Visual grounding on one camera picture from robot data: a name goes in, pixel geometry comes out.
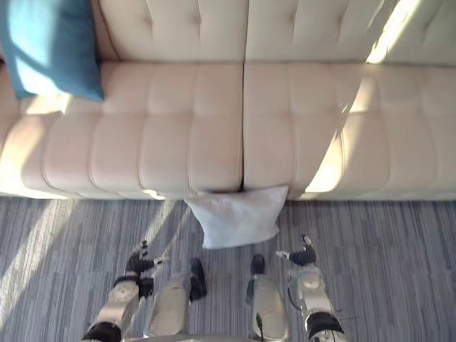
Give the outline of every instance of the sofa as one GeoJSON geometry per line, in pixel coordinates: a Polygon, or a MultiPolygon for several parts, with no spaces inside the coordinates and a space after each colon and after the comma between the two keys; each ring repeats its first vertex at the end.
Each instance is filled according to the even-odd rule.
{"type": "Polygon", "coordinates": [[[104,102],[0,66],[1,195],[456,199],[454,1],[91,3],[104,102]]]}

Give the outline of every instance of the carpet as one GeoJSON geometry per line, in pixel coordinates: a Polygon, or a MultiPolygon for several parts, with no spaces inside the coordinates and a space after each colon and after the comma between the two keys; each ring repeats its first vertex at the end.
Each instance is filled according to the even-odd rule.
{"type": "MultiPolygon", "coordinates": [[[[79,341],[143,238],[155,291],[199,257],[209,295],[190,310],[192,333],[248,336],[244,303],[254,253],[283,293],[276,249],[316,246],[327,292],[352,341],[456,341],[455,202],[287,202],[277,237],[203,250],[202,230],[181,201],[0,199],[0,341],[79,341]]],[[[305,341],[286,299],[292,341],[305,341]]],[[[128,332],[141,336],[150,302],[128,332]]]]}

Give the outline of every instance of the black wire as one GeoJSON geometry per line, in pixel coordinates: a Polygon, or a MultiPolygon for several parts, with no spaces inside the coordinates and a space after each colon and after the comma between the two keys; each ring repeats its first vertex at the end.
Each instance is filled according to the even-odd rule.
{"type": "Polygon", "coordinates": [[[297,306],[297,305],[294,303],[294,301],[293,301],[293,299],[292,299],[292,297],[291,297],[290,282],[288,282],[288,284],[286,285],[286,287],[287,287],[286,292],[288,292],[288,299],[290,300],[291,305],[292,305],[296,310],[300,311],[301,308],[300,308],[299,306],[297,306]]]}
{"type": "Polygon", "coordinates": [[[261,319],[261,316],[259,315],[259,313],[257,312],[256,313],[256,324],[258,326],[258,329],[259,329],[259,332],[261,334],[261,342],[264,342],[264,335],[263,335],[263,320],[261,319]]]}

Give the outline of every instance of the white pillow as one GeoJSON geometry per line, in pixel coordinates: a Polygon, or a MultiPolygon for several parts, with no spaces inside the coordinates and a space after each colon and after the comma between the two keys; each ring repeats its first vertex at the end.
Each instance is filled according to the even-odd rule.
{"type": "Polygon", "coordinates": [[[208,249],[256,244],[274,237],[277,217],[284,206],[288,187],[205,195],[186,199],[204,231],[208,249]]]}

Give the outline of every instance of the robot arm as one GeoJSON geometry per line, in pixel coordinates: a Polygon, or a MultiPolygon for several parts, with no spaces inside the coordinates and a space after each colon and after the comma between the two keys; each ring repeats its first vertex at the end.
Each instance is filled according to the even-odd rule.
{"type": "Polygon", "coordinates": [[[312,241],[303,235],[304,249],[299,252],[277,251],[276,255],[288,259],[300,269],[291,270],[289,278],[295,282],[308,341],[348,341],[325,292],[321,271],[315,266],[316,253],[312,241]]]}
{"type": "Polygon", "coordinates": [[[137,247],[128,259],[125,276],[118,278],[109,293],[108,302],[100,310],[94,323],[84,335],[83,342],[120,342],[139,307],[141,297],[153,292],[153,279],[141,278],[144,271],[164,259],[148,260],[147,242],[137,247]]]}

